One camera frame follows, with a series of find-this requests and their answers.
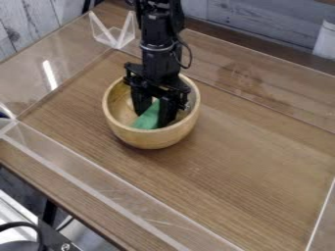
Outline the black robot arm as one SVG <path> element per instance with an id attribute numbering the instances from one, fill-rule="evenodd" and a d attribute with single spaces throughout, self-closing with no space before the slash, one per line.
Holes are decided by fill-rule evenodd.
<path id="1" fill-rule="evenodd" d="M 186 109 L 191 88 L 182 80 L 182 47 L 190 50 L 179 34 L 185 30 L 181 0 L 125 0 L 134 7 L 142 31 L 142 63 L 126 63 L 125 83 L 138 116 L 150 109 L 154 99 L 161 101 L 158 127 L 167 126 Z"/>

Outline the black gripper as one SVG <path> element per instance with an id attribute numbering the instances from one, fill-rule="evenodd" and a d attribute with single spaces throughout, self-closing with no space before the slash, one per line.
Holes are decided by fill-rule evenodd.
<path id="1" fill-rule="evenodd" d="M 149 110 L 153 98 L 162 98 L 159 127 L 166 127 L 175 120 L 178 102 L 186 102 L 191 92 L 179 76 L 179 63 L 126 63 L 125 69 L 125 83 L 131 87 L 137 115 L 141 116 Z"/>

